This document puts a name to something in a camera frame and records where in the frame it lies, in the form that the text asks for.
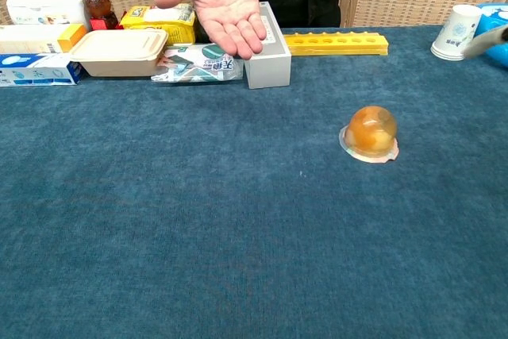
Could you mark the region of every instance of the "yellow egg tray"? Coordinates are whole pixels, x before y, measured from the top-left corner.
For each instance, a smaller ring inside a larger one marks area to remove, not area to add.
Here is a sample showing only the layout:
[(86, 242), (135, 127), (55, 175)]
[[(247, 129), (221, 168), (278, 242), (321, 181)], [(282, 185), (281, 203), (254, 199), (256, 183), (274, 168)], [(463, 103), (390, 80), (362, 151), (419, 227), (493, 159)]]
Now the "yellow egg tray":
[(378, 33), (295, 33), (284, 40), (292, 56), (388, 55), (388, 41)]

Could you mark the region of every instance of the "blue tablecloth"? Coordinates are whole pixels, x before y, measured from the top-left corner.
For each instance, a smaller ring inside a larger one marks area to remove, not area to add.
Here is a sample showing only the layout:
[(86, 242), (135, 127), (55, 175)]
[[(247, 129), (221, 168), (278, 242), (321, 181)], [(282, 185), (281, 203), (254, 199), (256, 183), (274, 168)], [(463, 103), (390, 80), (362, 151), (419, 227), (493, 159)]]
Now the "blue tablecloth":
[[(0, 337), (508, 337), (508, 71), (368, 30), (284, 88), (0, 89)], [(371, 104), (394, 162), (339, 145)]]

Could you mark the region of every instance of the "white paper cup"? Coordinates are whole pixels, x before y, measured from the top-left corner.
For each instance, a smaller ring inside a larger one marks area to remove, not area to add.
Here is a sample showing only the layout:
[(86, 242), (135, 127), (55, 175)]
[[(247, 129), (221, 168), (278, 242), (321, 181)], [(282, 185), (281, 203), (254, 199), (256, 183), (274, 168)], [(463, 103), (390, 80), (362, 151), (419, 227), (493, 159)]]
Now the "white paper cup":
[(430, 49), (432, 53), (443, 59), (463, 60), (462, 51), (473, 40), (482, 10), (477, 6), (458, 4), (437, 35)]

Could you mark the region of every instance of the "open palm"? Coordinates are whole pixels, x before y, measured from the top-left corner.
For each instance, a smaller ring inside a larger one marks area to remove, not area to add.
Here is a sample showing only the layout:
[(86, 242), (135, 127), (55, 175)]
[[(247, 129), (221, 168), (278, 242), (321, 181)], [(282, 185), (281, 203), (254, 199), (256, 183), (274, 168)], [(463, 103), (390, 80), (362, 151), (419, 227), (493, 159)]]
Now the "open palm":
[[(155, 0), (159, 8), (176, 6), (182, 0)], [(211, 41), (226, 53), (244, 60), (260, 53), (266, 29), (259, 0), (193, 0), (202, 27)]]

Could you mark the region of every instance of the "honey bottle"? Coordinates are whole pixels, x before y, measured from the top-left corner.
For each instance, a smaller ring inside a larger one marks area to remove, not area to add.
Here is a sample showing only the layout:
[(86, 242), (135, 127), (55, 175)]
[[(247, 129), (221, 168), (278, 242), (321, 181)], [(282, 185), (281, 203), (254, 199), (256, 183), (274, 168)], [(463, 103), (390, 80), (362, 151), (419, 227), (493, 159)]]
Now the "honey bottle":
[(111, 9), (110, 0), (83, 0), (90, 15), (90, 23), (93, 30), (116, 29), (118, 19)]

